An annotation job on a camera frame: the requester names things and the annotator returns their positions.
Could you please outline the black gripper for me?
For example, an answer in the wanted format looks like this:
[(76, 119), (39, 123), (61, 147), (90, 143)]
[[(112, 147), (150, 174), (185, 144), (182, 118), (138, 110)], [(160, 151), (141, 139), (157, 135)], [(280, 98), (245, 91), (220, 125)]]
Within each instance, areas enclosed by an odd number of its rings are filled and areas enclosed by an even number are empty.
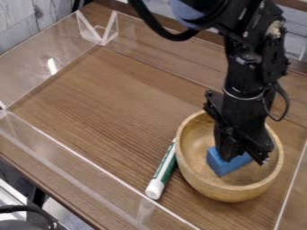
[(225, 162), (246, 153), (260, 165), (268, 163), (274, 144), (265, 128), (265, 109), (270, 108), (274, 95), (274, 90), (265, 89), (248, 100), (205, 91), (204, 111), (214, 121), (214, 144)]

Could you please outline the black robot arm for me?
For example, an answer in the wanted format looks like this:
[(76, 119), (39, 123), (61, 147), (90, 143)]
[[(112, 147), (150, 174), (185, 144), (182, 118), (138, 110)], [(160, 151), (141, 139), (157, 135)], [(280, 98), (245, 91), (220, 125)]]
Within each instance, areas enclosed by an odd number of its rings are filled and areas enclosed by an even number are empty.
[(272, 0), (170, 0), (177, 21), (213, 28), (224, 39), (228, 72), (218, 92), (205, 92), (204, 111), (214, 121), (214, 147), (224, 161), (246, 153), (265, 164), (274, 149), (265, 128), (288, 73), (282, 11)]

